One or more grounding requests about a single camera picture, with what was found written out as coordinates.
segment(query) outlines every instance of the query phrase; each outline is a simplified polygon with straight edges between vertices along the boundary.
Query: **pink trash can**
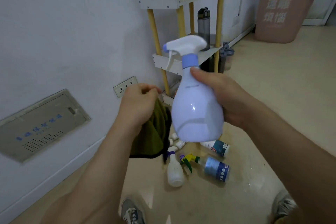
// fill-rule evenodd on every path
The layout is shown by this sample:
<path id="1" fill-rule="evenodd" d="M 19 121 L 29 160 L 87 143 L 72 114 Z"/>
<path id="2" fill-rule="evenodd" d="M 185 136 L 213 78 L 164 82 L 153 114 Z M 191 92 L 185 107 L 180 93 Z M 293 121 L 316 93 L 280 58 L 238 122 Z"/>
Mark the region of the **pink trash can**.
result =
<path id="1" fill-rule="evenodd" d="M 255 38 L 270 43 L 290 43 L 314 0 L 260 0 Z"/>

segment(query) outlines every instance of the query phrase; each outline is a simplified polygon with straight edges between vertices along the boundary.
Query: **electrical outlet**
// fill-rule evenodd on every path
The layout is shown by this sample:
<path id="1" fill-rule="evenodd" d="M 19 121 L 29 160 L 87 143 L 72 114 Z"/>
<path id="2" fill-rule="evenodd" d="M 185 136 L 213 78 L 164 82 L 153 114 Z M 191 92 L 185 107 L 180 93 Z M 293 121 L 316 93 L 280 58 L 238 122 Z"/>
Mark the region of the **electrical outlet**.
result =
<path id="1" fill-rule="evenodd" d="M 126 90 L 127 87 L 137 84 L 138 81 L 135 76 L 127 79 L 126 81 L 120 83 L 119 85 L 115 86 L 113 89 L 117 95 L 118 98 L 121 98 Z"/>

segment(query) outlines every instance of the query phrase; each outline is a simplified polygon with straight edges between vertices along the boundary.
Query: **green spray nozzle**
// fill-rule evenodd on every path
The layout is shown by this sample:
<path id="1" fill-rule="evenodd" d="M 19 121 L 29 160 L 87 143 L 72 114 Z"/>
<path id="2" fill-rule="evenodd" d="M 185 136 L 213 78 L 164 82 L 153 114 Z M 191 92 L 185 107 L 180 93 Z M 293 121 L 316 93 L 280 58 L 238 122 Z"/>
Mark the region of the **green spray nozzle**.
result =
<path id="1" fill-rule="evenodd" d="M 197 163 L 196 160 L 199 160 L 199 157 L 197 156 L 194 156 L 192 153 L 191 154 L 188 154 L 187 156 L 185 156 L 182 160 L 181 160 L 181 165 L 185 164 L 190 172 L 192 173 L 193 172 L 193 169 L 191 168 L 191 165 L 190 165 L 190 161 L 195 161 Z"/>

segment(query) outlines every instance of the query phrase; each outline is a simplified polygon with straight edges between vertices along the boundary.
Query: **cleaning cloth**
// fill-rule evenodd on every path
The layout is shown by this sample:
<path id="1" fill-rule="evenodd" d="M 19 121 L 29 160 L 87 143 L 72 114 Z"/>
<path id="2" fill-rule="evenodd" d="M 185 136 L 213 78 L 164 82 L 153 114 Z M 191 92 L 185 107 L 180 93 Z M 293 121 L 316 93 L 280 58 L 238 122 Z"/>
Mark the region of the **cleaning cloth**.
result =
<path id="1" fill-rule="evenodd" d="M 165 161 L 170 126 L 170 110 L 157 99 L 152 116 L 142 125 L 139 135 L 133 141 L 130 158 L 156 158 L 164 154 Z"/>

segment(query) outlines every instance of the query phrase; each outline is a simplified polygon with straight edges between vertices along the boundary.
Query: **wooden shelf leg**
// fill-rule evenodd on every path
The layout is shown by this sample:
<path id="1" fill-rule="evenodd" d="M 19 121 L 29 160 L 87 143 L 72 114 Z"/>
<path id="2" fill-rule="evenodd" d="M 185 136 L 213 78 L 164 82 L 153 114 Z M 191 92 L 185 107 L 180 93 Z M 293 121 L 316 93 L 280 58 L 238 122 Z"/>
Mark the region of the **wooden shelf leg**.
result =
<path id="1" fill-rule="evenodd" d="M 153 10 L 152 9 L 148 9 L 147 13 L 148 13 L 148 18 L 149 18 L 149 22 L 150 22 L 150 27 L 151 27 L 152 32 L 153 32 L 154 43 L 155 43 L 155 48 L 156 48 L 156 54 L 162 56 L 161 46 L 160 46 L 159 36 L 158 36 L 158 30 L 156 28 Z M 163 70 L 163 69 L 161 69 L 161 72 L 162 72 L 163 83 L 165 85 L 166 94 L 169 96 L 170 92 L 169 92 L 169 85 L 168 85 L 167 74 L 166 74 L 166 71 Z"/>
<path id="2" fill-rule="evenodd" d="M 224 0 L 217 0 L 217 20 L 216 20 L 216 47 L 221 46 L 222 22 L 223 22 L 223 3 Z M 214 72 L 218 73 L 219 51 L 215 53 Z"/>
<path id="3" fill-rule="evenodd" d="M 195 34 L 195 22 L 194 22 L 194 2 L 189 3 L 189 17 L 190 17 L 190 33 Z"/>
<path id="4" fill-rule="evenodd" d="M 181 5 L 180 8 L 176 9 L 177 12 L 177 22 L 178 22 L 178 33 L 179 37 L 186 36 L 186 25 L 184 23 L 184 12 L 183 6 Z"/>

